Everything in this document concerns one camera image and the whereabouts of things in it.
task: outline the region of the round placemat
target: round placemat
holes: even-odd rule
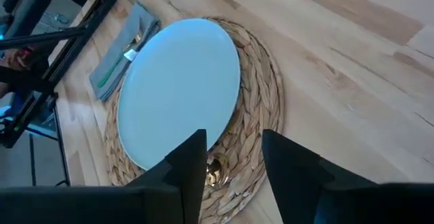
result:
[[[277,64],[265,47],[245,28],[224,18],[207,18],[219,24],[237,47],[241,87],[232,118],[208,153],[229,159],[229,179],[222,187],[205,186],[201,223],[226,223],[252,199],[266,174],[261,138],[264,129],[283,128],[283,85]],[[113,185],[126,185],[144,173],[127,157],[119,142],[117,106],[120,86],[108,104],[104,135],[108,175]]]

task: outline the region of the wooden table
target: wooden table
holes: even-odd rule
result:
[[[163,26],[224,16],[268,46],[285,88],[284,134],[376,182],[434,180],[434,0],[139,0]],[[108,185],[105,104],[89,74],[135,0],[119,0],[56,88],[74,185]],[[268,181],[233,223],[281,223]]]

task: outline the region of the white plate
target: white plate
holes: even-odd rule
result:
[[[229,35],[204,19],[175,22],[139,52],[125,77],[119,138],[139,167],[152,168],[197,129],[208,149],[237,102],[240,67]]]

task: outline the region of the wood grain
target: wood grain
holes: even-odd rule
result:
[[[134,1],[118,0],[56,88],[77,184],[109,183],[101,147],[107,110],[88,77]],[[377,0],[138,1],[164,26],[224,16],[253,32],[281,71],[285,136],[379,183],[434,181],[434,36],[418,16]],[[268,181],[232,223],[281,223]]]

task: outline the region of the silverware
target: silverware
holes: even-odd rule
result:
[[[216,153],[208,159],[205,184],[222,187],[229,179],[229,159],[223,153]]]
[[[110,76],[113,74],[113,71],[115,71],[116,66],[121,62],[123,56],[130,51],[131,49],[137,48],[140,45],[142,45],[145,41],[144,36],[145,27],[143,24],[142,19],[139,19],[138,22],[138,32],[134,39],[122,50],[121,54],[117,57],[116,62],[110,67],[110,69],[107,71],[106,75],[98,82],[98,88],[102,88],[106,82],[109,80]]]

